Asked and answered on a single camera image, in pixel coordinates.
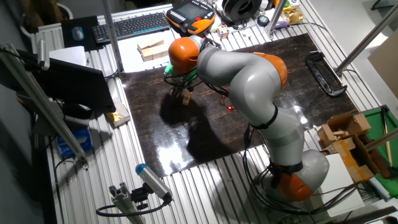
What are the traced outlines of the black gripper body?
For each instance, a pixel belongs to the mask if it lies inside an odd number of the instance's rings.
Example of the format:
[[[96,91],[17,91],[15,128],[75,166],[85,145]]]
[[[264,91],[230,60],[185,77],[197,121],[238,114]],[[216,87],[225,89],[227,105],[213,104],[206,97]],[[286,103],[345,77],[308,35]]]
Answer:
[[[187,89],[193,84],[192,78],[174,78],[175,86],[179,89]]]

